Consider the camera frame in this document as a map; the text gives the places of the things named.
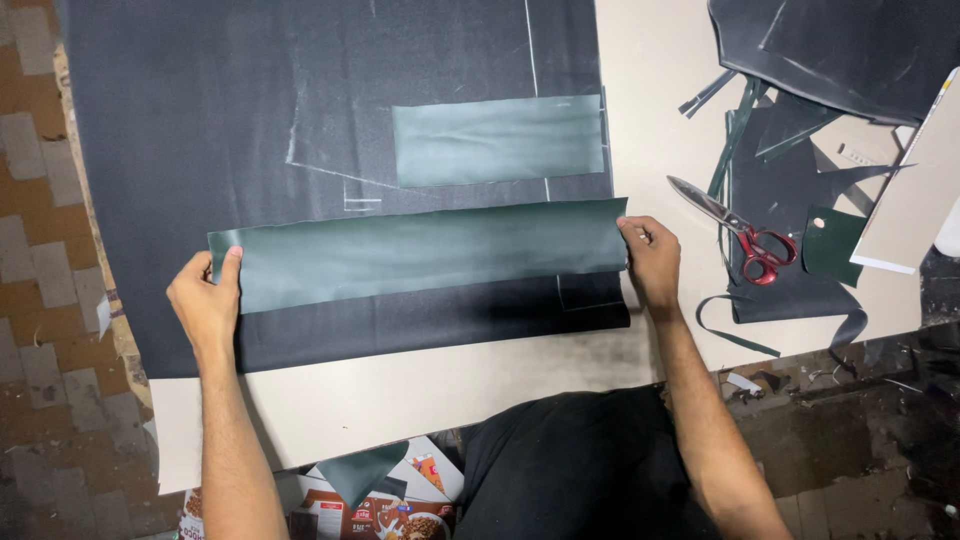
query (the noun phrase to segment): red scissors handle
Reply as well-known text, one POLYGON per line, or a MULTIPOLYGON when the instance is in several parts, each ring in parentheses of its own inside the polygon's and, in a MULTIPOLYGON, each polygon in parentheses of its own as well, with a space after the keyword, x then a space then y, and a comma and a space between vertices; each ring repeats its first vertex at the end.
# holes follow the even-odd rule
POLYGON ((748 282, 754 285, 770 284, 777 278, 778 266, 786 266, 797 260, 797 244, 793 241, 793 238, 780 233, 774 233, 773 231, 760 231, 758 233, 753 226, 747 227, 747 231, 736 234, 736 238, 740 241, 740 247, 743 248, 743 253, 747 256, 740 272, 748 282), (756 239, 761 234, 769 234, 783 244, 783 247, 786 248, 786 259, 779 258, 760 246, 756 239), (760 268, 763 269, 763 273, 757 278, 751 278, 747 272, 747 267, 754 263, 759 264, 760 268))

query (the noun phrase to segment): finger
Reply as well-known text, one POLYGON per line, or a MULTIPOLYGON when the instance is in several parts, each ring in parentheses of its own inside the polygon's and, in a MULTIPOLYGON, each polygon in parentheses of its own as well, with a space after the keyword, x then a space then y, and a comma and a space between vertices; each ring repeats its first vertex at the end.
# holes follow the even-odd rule
POLYGON ((224 256, 224 265, 220 269, 220 284, 227 287, 238 286, 240 280, 240 259, 243 258, 243 248, 240 246, 231 246, 224 256))
POLYGON ((193 256, 187 262, 183 269, 180 270, 180 273, 184 276, 190 276, 194 278, 204 278, 204 272, 206 268, 210 265, 210 252, 208 251, 199 251, 196 255, 193 256))
POLYGON ((668 238, 673 236, 673 233, 671 233, 669 229, 664 227, 661 222, 650 217, 649 215, 630 216, 624 219, 626 219, 627 222, 634 227, 643 229, 648 235, 653 236, 651 238, 652 242, 656 242, 659 238, 668 238))
POLYGON ((650 249, 650 246, 647 245, 647 239, 640 237, 643 231, 638 230, 628 218, 617 218, 616 226, 620 229, 620 234, 623 235, 627 245, 630 246, 631 253, 641 253, 643 250, 650 249))

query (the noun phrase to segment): person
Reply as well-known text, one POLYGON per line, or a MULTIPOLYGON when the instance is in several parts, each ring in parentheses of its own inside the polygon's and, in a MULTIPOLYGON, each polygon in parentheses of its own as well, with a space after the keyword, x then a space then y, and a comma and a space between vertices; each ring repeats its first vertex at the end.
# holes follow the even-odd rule
MULTIPOLYGON (((677 237, 648 216, 617 227, 656 329, 672 422, 644 387, 561 394, 464 429, 454 538, 791 538, 681 314, 677 237)), ((234 365, 242 256, 231 247, 212 284, 200 252, 167 289, 200 371, 210 540, 288 538, 234 365)))

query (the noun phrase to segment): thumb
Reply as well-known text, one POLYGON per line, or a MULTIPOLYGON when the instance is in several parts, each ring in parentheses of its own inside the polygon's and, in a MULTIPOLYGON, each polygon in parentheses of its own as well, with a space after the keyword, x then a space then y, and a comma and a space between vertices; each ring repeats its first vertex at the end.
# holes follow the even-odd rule
POLYGON ((640 237, 640 230, 634 227, 626 218, 617 218, 616 226, 620 229, 620 234, 623 234, 623 239, 626 240, 627 245, 630 246, 630 253, 642 253, 643 250, 650 249, 650 246, 640 237))
POLYGON ((231 246, 224 257, 224 265, 220 269, 220 285, 236 288, 240 280, 240 259, 243 257, 243 248, 231 246))

